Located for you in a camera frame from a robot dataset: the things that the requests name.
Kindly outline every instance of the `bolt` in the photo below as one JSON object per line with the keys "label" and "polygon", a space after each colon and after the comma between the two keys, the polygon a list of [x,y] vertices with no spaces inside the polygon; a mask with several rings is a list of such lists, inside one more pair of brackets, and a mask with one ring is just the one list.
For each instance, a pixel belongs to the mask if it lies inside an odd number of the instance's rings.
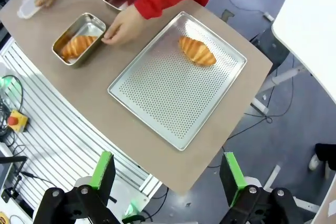
{"label": "bolt", "polygon": [[59,191],[56,190],[56,191],[53,191],[53,192],[52,192],[52,196],[53,196],[53,197],[57,197],[58,195],[59,195]]}
{"label": "bolt", "polygon": [[281,196],[281,197],[282,197],[283,195],[285,195],[285,193],[284,193],[283,190],[278,190],[277,194],[278,194],[279,196]]}
{"label": "bolt", "polygon": [[250,187],[248,191],[252,194],[255,194],[257,192],[257,189],[255,187]]}
{"label": "bolt", "polygon": [[80,192],[82,194],[87,194],[88,193],[88,189],[86,187],[84,187]]}

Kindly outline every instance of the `floor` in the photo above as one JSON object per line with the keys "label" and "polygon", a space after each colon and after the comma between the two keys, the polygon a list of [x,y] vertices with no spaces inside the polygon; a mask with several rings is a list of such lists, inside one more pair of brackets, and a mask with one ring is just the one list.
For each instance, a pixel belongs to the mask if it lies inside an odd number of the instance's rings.
{"label": "floor", "polygon": [[[260,33],[269,26],[261,12],[269,12],[276,17],[284,0],[209,0],[206,8],[222,16],[224,10],[234,14],[228,19],[228,24],[247,39]],[[292,55],[280,66],[279,73],[292,67]],[[246,176],[256,177],[264,184],[275,165],[282,169],[274,186],[288,188],[300,199],[321,204],[329,188],[331,179],[323,178],[323,167],[315,172],[309,172],[307,165],[313,154],[315,143],[336,143],[334,119],[336,106],[308,72],[294,79],[294,94],[292,105],[284,116],[274,118],[272,124],[262,122],[252,129],[228,140],[226,151],[234,152],[239,165]],[[276,87],[269,104],[270,114],[282,114],[286,111],[291,99],[291,81]],[[263,101],[265,94],[259,94]],[[251,108],[247,113],[255,113]],[[258,122],[259,118],[245,116],[234,130],[233,134]],[[210,165],[216,166],[221,161],[222,151]],[[162,186],[155,197],[165,193]],[[155,213],[163,198],[152,199],[146,207],[150,214]],[[224,190],[219,178],[219,168],[208,168],[195,183],[187,195],[181,197],[169,192],[167,199],[158,214],[153,217],[159,223],[183,223],[198,221],[199,223],[219,223],[228,210]],[[305,220],[312,218],[306,212],[302,213]]]}

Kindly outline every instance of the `plastic lid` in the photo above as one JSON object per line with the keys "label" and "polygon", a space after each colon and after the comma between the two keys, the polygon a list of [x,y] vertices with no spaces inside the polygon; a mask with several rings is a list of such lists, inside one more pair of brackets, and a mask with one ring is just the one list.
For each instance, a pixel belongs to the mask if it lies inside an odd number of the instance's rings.
{"label": "plastic lid", "polygon": [[17,12],[19,18],[31,18],[41,7],[35,6],[35,0],[22,0],[22,5]]}

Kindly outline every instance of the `croissant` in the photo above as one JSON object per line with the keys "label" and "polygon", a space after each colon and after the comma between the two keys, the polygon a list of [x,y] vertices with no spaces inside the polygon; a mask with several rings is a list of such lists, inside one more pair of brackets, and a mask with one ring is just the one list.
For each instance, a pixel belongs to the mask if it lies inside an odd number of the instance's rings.
{"label": "croissant", "polygon": [[193,62],[204,66],[211,66],[216,63],[215,56],[203,42],[181,36],[178,43],[182,51]]}
{"label": "croissant", "polygon": [[69,41],[62,49],[61,55],[65,60],[80,56],[96,39],[94,36],[78,36]]}

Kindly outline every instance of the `shoe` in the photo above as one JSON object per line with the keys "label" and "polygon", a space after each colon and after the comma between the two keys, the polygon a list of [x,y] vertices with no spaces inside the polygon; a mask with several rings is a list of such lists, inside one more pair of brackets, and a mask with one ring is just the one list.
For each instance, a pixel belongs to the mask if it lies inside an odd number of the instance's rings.
{"label": "shoe", "polygon": [[319,166],[319,164],[321,163],[321,161],[319,160],[319,158],[317,157],[316,154],[314,154],[309,162],[309,169],[310,170],[316,170],[316,168]]}
{"label": "shoe", "polygon": [[328,161],[325,163],[325,169],[324,169],[324,178],[328,180],[330,178],[330,172],[331,169],[329,168]]}

